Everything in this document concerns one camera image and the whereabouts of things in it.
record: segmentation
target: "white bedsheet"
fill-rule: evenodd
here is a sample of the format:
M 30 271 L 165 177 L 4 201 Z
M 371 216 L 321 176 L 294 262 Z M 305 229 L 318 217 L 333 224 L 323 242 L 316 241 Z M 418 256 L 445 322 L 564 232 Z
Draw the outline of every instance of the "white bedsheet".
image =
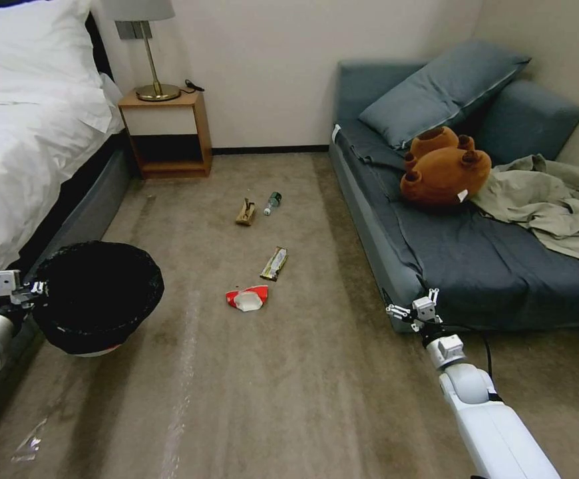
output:
M 0 93 L 0 269 L 18 259 L 61 184 L 121 131 L 118 89 L 107 79 L 103 91 L 53 84 L 20 101 Z M 93 104 L 104 115 L 93 118 Z

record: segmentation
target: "table lamp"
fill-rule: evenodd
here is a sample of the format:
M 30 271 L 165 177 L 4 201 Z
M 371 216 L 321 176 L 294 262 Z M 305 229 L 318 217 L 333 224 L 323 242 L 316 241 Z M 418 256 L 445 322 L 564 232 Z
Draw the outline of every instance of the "table lamp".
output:
M 103 7 L 106 16 L 115 21 L 134 21 L 141 25 L 141 34 L 148 52 L 150 69 L 152 70 L 152 84 L 141 86 L 136 89 L 136 96 L 143 101 L 166 101 L 178 98 L 181 89 L 178 86 L 161 84 L 156 76 L 154 59 L 150 51 L 150 42 L 145 32 L 143 22 L 166 20 L 173 18 L 174 9 L 170 0 L 104 0 Z

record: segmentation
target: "brown teddy bear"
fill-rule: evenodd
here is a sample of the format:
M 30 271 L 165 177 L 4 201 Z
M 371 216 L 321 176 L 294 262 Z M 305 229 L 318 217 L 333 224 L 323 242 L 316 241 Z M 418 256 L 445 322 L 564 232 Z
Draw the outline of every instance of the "brown teddy bear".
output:
M 405 156 L 407 173 L 401 192 L 421 206 L 454 206 L 472 198 L 484 185 L 491 158 L 475 150 L 470 136 L 441 126 L 421 133 Z

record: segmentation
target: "wall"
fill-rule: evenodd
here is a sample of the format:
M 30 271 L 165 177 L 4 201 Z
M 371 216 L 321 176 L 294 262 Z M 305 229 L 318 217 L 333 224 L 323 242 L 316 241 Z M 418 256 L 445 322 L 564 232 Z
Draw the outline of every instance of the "wall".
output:
M 579 103 L 579 0 L 484 0 L 476 36 L 532 55 L 530 77 Z M 559 160 L 579 165 L 579 125 Z
M 93 11 L 117 83 L 150 83 L 141 41 Z M 172 0 L 152 24 L 162 82 L 207 89 L 215 147 L 327 144 L 344 58 L 428 57 L 469 38 L 481 0 Z

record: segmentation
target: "trash bag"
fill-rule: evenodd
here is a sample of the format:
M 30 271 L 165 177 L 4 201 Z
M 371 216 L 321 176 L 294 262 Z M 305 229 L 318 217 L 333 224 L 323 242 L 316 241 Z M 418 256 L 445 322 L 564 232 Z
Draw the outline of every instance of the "trash bag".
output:
M 90 355 L 123 344 L 164 291 L 161 270 L 142 249 L 103 241 L 61 248 L 38 268 L 47 296 L 33 317 L 54 346 Z

